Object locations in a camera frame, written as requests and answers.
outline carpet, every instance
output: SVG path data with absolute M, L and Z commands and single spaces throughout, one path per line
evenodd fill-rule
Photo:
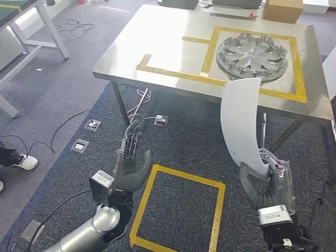
M 131 88 L 122 96 L 128 108 L 139 99 Z M 141 109 L 141 117 L 161 114 L 168 116 L 169 122 L 167 128 L 162 128 L 154 126 L 153 120 L 142 119 L 143 137 L 139 153 L 151 149 L 156 164 L 224 183 L 217 251 L 266 251 L 257 213 L 248 206 L 239 184 L 238 167 L 225 146 L 220 129 L 220 105 L 159 91 L 153 91 L 152 96 L 150 103 Z M 24 229 L 31 218 L 41 222 L 65 198 L 89 188 L 88 178 L 97 170 L 111 172 L 113 153 L 119 148 L 125 127 L 110 85 L 106 86 L 91 115 L 102 122 L 99 129 L 95 133 L 84 130 L 88 120 L 85 118 L 14 223 L 13 232 Z M 268 114 L 266 146 L 270 147 L 291 122 Z M 260 128 L 257 126 L 257 139 Z M 85 153 L 69 150 L 78 138 L 90 142 Z M 335 151 L 329 127 L 304 123 L 276 153 L 291 161 L 296 210 L 307 225 L 325 181 L 336 177 Z M 260 180 L 254 181 L 260 190 L 267 186 Z M 130 228 L 143 189 L 144 186 L 134 193 Z M 154 182 L 137 236 L 178 251 L 208 251 L 217 193 L 215 188 L 160 173 Z M 34 204 L 38 209 L 29 213 Z M 31 251 L 42 251 L 59 241 L 91 217 L 95 208 L 89 193 L 72 199 L 49 219 Z M 321 245 L 319 251 L 333 251 L 336 247 L 334 187 L 325 188 L 323 204 L 316 208 L 311 233 Z M 19 239 L 14 251 L 23 251 L 26 246 L 26 242 Z M 128 233 L 105 251 L 147 250 L 137 245 L 131 248 Z
M 66 23 L 69 18 L 95 26 L 83 38 L 60 32 L 60 36 L 70 56 L 69 60 L 63 60 L 57 50 L 42 49 L 11 81 L 0 85 L 0 93 L 20 114 L 13 120 L 0 110 L 0 135 L 17 135 L 29 148 L 36 141 L 50 144 L 51 136 L 63 122 L 73 114 L 91 109 L 108 83 L 94 78 L 93 66 L 142 4 L 157 4 L 157 1 L 109 0 L 82 5 L 74 1 L 54 18 L 54 24 L 58 25 L 57 30 L 73 28 Z M 74 35 L 82 36 L 83 33 L 78 29 Z M 52 41 L 45 27 L 30 39 Z M 1 71 L 0 79 L 20 60 L 19 57 Z M 0 166 L 0 180 L 5 183 L 5 190 L 0 194 L 0 240 L 39 188 L 85 116 L 74 118 L 63 127 L 54 141 L 55 154 L 43 145 L 35 145 L 32 155 L 39 159 L 37 169 L 28 172 Z M 17 139 L 2 140 L 20 153 L 26 151 Z

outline stainless steel tabletop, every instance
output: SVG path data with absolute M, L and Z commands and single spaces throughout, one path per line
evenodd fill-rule
M 215 51 L 243 32 L 271 36 L 288 52 L 284 75 L 261 85 L 260 111 L 314 123 L 333 119 L 313 26 L 143 5 L 93 72 L 100 79 L 220 102 L 223 85 L 234 78 L 219 69 Z

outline pant leg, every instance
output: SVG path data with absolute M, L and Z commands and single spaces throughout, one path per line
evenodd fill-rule
M 21 156 L 16 149 L 8 149 L 5 144 L 0 141 L 0 165 L 11 166 L 17 164 Z

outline table leg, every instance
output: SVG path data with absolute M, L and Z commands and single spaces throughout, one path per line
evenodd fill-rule
M 260 139 L 260 148 L 265 147 L 265 136 L 266 136 L 266 113 L 263 113 L 261 119 L 261 139 Z
M 13 105 L 10 104 L 2 95 L 0 95 L 0 108 L 9 114 L 12 118 L 16 119 L 19 117 L 19 112 L 16 108 L 13 107 Z
M 49 14 L 48 14 L 45 6 L 43 6 L 42 1 L 38 1 L 38 3 L 36 4 L 36 10 L 43 21 L 43 23 L 51 33 L 52 39 L 60 50 L 60 52 L 64 57 L 64 59 L 69 59 L 68 50 L 66 50 L 66 46 L 60 37 L 60 34 L 57 33 L 57 30 L 56 30 L 56 28 L 52 23 Z
M 5 75 L 4 78 L 0 80 L 0 86 L 5 85 L 5 83 L 11 81 L 14 77 L 15 77 L 18 72 L 21 71 L 22 69 L 23 69 L 23 67 L 26 66 L 28 63 L 34 59 L 35 56 L 36 56 L 41 49 L 42 49 L 42 46 L 38 46 L 25 56 L 24 59 L 23 59 L 22 61 L 11 69 L 10 72 L 8 72 L 7 75 Z
M 126 124 L 126 127 L 128 127 L 130 125 L 130 121 L 128 119 L 128 116 L 127 116 L 127 111 L 125 108 L 124 101 L 122 98 L 122 94 L 120 93 L 120 90 L 119 89 L 118 83 L 115 81 L 111 82 L 113 91 L 115 92 L 116 98 L 119 103 L 119 106 L 120 107 L 120 111 L 122 112 L 122 118 L 125 121 L 125 124 Z
M 143 102 L 146 99 L 146 96 L 147 96 L 148 91 L 150 91 L 150 89 L 146 88 L 144 92 L 143 95 L 142 96 L 141 100 L 139 102 L 139 104 L 137 105 L 137 107 L 136 108 L 134 114 L 137 114 L 140 112 L 140 110 L 141 109 L 142 105 L 143 104 Z M 135 116 L 131 118 L 131 123 L 132 123 L 134 120 L 135 120 Z
M 295 132 L 297 129 L 300 128 L 304 122 L 303 121 L 298 121 L 295 120 L 291 126 L 289 126 L 288 129 L 286 129 L 281 137 L 279 137 L 278 140 L 276 140 L 272 147 L 270 147 L 270 152 L 275 152 L 277 149 L 279 149 L 280 146 L 282 146 L 283 143 L 285 143 L 287 139 L 288 139 L 290 136 L 291 136 L 294 132 Z
M 20 27 L 16 24 L 15 21 L 10 24 L 10 27 L 15 34 L 17 39 L 23 47 L 23 49 L 29 54 L 29 50 L 25 45 L 27 38 L 23 34 L 23 32 L 22 32 L 22 30 L 20 29 Z

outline white cable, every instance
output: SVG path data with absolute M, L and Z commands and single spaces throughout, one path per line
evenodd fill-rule
M 150 99 L 152 98 L 152 92 L 150 90 L 148 90 L 148 92 L 149 93 L 147 93 L 147 95 L 146 96 L 146 99 L 147 99 L 147 100 L 144 101 L 143 104 L 147 103 L 147 102 L 150 101 Z M 145 92 L 140 90 L 140 89 L 137 89 L 137 93 L 141 97 L 143 97 L 145 94 Z M 137 106 L 138 105 L 136 105 L 136 106 L 133 107 L 132 109 L 128 111 L 127 113 L 129 114 L 129 113 L 132 112 L 133 110 L 137 109 Z
M 129 115 L 128 118 L 130 118 L 130 117 L 134 117 L 134 116 L 140 116 L 140 114 L 131 114 L 131 115 Z

